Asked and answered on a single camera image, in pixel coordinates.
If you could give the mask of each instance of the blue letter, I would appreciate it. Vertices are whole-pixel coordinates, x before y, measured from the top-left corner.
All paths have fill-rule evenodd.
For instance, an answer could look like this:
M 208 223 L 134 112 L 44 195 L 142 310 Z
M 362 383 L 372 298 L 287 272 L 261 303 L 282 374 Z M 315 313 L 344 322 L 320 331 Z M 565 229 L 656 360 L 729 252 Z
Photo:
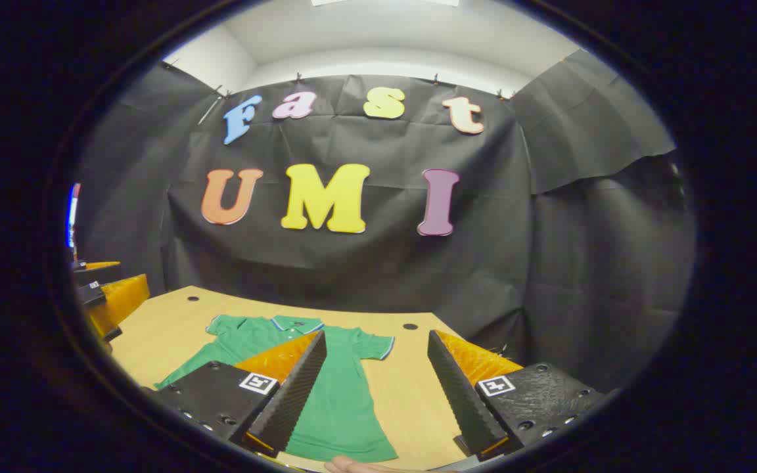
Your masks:
M 253 105 L 257 105 L 261 101 L 261 95 L 254 95 L 223 116 L 223 119 L 226 120 L 226 138 L 223 138 L 223 144 L 233 143 L 236 138 L 244 135 L 250 129 L 250 126 L 244 122 L 253 120 L 253 116 L 256 114 L 256 108 Z

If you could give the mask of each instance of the foam letter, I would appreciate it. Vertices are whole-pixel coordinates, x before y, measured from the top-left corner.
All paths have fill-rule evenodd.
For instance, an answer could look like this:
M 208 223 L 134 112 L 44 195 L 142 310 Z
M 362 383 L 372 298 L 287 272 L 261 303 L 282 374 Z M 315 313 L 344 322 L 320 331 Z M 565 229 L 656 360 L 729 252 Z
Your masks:
M 481 113 L 480 105 L 469 104 L 469 99 L 465 97 L 455 97 L 454 99 L 444 100 L 442 106 L 448 107 L 451 124 L 463 133 L 476 135 L 484 131 L 483 125 L 472 121 L 472 112 Z
M 423 177 L 428 181 L 426 218 L 417 225 L 417 232 L 424 237 L 445 237 L 454 230 L 448 222 L 451 207 L 451 188 L 460 180 L 457 173 L 445 169 L 426 169 Z
M 311 105 L 317 99 L 317 94 L 313 92 L 292 93 L 283 99 L 283 104 L 279 105 L 273 111 L 274 118 L 303 118 L 311 113 Z
M 226 181 L 232 177 L 232 174 L 232 171 L 228 169 L 216 169 L 206 175 L 208 183 L 206 184 L 206 191 L 204 191 L 204 201 L 200 204 L 200 212 L 207 222 L 217 225 L 232 225 L 244 218 L 247 209 L 250 207 L 250 198 L 253 197 L 256 180 L 264 173 L 260 169 L 244 169 L 238 173 L 241 185 L 238 188 L 238 195 L 235 197 L 235 205 L 231 209 L 225 210 L 221 207 L 220 201 L 223 197 Z
M 254 95 L 223 116 L 223 119 L 226 120 L 226 138 L 223 138 L 223 144 L 233 143 L 236 138 L 244 135 L 250 129 L 250 126 L 244 122 L 253 120 L 253 116 L 256 115 L 256 107 L 253 107 L 253 105 L 258 105 L 261 101 L 261 95 Z
M 291 177 L 291 194 L 288 213 L 282 218 L 283 227 L 306 228 L 305 206 L 315 229 L 322 227 L 333 207 L 334 212 L 327 223 L 329 230 L 362 233 L 367 228 L 361 219 L 361 189 L 364 179 L 370 175 L 370 168 L 363 164 L 344 164 L 325 188 L 313 164 L 294 164 L 285 173 Z
M 367 102 L 364 113 L 370 117 L 399 118 L 405 113 L 405 93 L 390 87 L 376 87 L 367 92 Z

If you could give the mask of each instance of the ceiling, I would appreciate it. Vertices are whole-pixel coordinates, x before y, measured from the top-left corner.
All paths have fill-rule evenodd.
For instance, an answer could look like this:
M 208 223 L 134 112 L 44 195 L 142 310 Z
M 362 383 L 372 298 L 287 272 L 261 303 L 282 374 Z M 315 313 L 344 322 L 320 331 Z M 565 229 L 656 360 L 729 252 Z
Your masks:
M 459 6 L 421 0 L 268 0 L 225 22 L 264 65 L 288 57 L 364 47 L 446 52 L 534 78 L 579 48 L 565 36 L 494 0 Z

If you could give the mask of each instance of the human hand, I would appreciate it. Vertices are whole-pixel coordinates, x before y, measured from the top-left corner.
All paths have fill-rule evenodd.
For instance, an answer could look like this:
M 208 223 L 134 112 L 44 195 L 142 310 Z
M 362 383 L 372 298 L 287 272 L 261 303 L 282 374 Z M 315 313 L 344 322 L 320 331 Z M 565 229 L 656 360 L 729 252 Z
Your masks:
M 346 456 L 336 456 L 325 464 L 329 473 L 424 473 L 423 470 L 399 470 L 378 464 L 358 463 Z M 456 471 L 436 471 L 434 473 L 456 473 Z

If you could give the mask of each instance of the wooden table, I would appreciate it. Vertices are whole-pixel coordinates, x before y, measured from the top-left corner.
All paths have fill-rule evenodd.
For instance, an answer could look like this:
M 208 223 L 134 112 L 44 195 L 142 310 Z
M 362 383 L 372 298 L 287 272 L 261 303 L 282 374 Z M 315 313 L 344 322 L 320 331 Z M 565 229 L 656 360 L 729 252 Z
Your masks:
M 453 438 L 457 422 L 426 354 L 428 331 L 457 335 L 434 314 L 380 314 L 319 311 L 226 296 L 194 286 L 147 300 L 122 321 L 122 335 L 111 341 L 113 357 L 134 381 L 153 388 L 202 345 L 214 340 L 204 327 L 219 314 L 249 317 L 319 318 L 330 326 L 361 327 L 375 335 L 396 336 L 387 359 L 363 360 L 378 422 L 399 458 L 378 464 L 410 470 L 429 470 L 463 460 Z M 413 323 L 415 330 L 402 327 Z M 323 462 L 282 452 L 277 460 L 325 472 Z

